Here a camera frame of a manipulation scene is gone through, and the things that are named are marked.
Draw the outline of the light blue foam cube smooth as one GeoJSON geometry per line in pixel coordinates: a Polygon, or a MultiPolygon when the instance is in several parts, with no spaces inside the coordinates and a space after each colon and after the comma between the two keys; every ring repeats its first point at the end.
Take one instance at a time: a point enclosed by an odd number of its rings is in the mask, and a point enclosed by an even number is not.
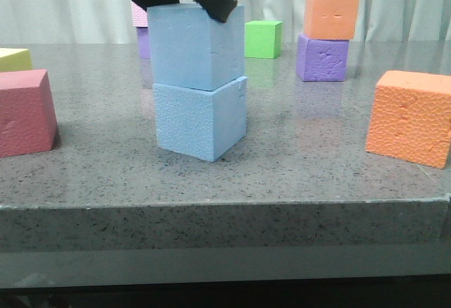
{"type": "Polygon", "coordinates": [[[225,23],[196,4],[149,7],[147,16],[155,83],[212,91],[244,75],[244,6],[225,23]]]}

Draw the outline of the light blue foam cube textured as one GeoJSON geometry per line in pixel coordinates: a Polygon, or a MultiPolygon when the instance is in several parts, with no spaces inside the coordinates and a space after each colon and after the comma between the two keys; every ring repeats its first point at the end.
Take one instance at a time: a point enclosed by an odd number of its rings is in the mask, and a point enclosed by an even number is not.
{"type": "Polygon", "coordinates": [[[153,85],[156,137],[166,150],[215,161],[247,132],[247,77],[214,91],[153,85]]]}

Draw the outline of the pink foam cube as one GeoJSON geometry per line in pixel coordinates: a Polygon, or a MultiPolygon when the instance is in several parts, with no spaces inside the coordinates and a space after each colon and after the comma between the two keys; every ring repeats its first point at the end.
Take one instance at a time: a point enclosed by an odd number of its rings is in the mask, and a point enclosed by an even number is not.
{"type": "Polygon", "coordinates": [[[148,27],[147,12],[135,2],[130,2],[132,12],[132,24],[135,27],[148,27]]]}

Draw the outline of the purple foam cube left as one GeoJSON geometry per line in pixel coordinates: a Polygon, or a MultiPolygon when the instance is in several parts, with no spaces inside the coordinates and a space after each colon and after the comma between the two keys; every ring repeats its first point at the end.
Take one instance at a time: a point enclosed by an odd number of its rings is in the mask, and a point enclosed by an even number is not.
{"type": "Polygon", "coordinates": [[[140,58],[150,59],[151,52],[149,47],[149,30],[148,27],[136,27],[137,44],[140,58]]]}

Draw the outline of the purple foam cube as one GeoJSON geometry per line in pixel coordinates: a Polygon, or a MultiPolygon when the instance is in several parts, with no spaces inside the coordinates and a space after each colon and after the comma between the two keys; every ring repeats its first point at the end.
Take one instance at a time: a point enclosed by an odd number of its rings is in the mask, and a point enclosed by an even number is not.
{"type": "Polygon", "coordinates": [[[312,39],[300,34],[296,73],[305,82],[342,82],[347,72],[349,40],[312,39]]]}
{"type": "Polygon", "coordinates": [[[150,59],[151,52],[149,47],[149,30],[148,27],[136,27],[137,44],[140,58],[150,59]]]}

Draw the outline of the green foam cube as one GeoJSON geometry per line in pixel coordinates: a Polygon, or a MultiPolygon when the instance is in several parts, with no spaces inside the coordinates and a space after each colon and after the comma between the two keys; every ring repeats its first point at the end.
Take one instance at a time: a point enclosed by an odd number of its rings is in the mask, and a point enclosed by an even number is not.
{"type": "Polygon", "coordinates": [[[281,52],[283,22],[253,20],[245,23],[245,56],[276,58],[281,52]]]}

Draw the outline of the grey-green curtain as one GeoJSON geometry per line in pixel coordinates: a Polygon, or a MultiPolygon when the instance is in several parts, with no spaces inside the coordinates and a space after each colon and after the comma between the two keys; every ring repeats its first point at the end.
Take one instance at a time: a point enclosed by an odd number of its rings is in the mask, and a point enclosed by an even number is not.
{"type": "MultiPolygon", "coordinates": [[[[238,0],[246,20],[280,20],[286,42],[304,24],[304,0],[238,0]]],[[[360,0],[357,41],[450,38],[450,0],[360,0]]],[[[2,44],[129,44],[129,0],[1,0],[2,44]]]]}

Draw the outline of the orange foam cube stacked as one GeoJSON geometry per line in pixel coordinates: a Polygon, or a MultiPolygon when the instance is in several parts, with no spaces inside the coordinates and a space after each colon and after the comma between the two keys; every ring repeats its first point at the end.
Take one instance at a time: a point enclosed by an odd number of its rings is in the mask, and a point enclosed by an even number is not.
{"type": "Polygon", "coordinates": [[[359,0],[305,0],[304,34],[312,39],[354,38],[359,0]]]}

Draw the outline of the purple foam cube right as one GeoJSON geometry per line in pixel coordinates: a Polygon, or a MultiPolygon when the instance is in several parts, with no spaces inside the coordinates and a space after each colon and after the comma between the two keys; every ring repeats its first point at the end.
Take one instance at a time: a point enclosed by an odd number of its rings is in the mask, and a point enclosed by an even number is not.
{"type": "Polygon", "coordinates": [[[300,34],[296,73],[305,82],[342,82],[347,72],[349,40],[312,39],[300,34]]]}

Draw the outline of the yellow foam cube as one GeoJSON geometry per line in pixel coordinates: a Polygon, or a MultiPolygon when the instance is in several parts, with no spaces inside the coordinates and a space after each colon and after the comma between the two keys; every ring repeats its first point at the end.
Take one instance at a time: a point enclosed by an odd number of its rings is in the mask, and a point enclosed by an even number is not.
{"type": "Polygon", "coordinates": [[[0,48],[1,73],[32,69],[32,59],[28,49],[0,48]]]}

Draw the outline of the large red foam cube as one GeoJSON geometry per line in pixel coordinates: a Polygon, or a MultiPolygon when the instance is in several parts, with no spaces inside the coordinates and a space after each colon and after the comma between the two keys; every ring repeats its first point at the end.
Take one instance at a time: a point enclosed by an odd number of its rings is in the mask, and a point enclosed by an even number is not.
{"type": "Polygon", "coordinates": [[[1,157],[51,150],[57,121],[47,70],[1,74],[1,157]]]}

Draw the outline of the large orange foam cube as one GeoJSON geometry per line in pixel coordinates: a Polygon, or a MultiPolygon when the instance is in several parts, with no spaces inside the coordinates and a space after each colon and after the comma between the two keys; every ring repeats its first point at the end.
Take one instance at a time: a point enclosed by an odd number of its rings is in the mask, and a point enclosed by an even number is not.
{"type": "Polygon", "coordinates": [[[450,151],[450,76],[384,73],[376,84],[365,150],[444,168],[450,151]]]}

